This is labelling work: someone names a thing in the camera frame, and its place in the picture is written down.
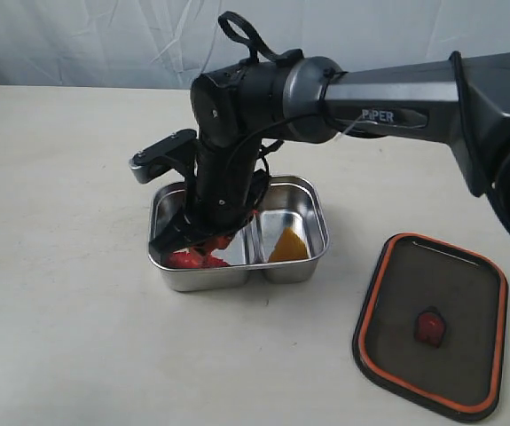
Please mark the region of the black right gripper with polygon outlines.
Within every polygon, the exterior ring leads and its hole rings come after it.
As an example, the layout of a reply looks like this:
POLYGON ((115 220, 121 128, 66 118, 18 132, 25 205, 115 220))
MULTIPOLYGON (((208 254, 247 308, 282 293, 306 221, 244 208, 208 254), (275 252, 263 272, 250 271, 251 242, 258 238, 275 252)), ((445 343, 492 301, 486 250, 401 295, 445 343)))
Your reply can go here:
POLYGON ((207 262, 215 250, 225 250, 249 225, 270 186, 268 149, 259 137, 215 146, 198 137, 194 176, 184 180, 182 206, 149 242, 160 254, 182 249, 194 262, 207 262))

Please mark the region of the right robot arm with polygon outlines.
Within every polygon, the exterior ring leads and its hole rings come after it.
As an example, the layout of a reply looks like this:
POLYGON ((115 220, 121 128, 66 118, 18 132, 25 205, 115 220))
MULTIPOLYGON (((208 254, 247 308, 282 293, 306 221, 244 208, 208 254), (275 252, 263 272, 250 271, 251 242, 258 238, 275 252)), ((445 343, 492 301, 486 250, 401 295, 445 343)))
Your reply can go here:
POLYGON ((356 73, 325 57, 240 63, 197 77, 198 131, 157 155, 186 183, 183 207, 150 242, 158 254, 207 254, 254 215, 270 183, 255 164, 283 142, 338 133, 447 145, 469 192, 510 234, 510 52, 356 73))

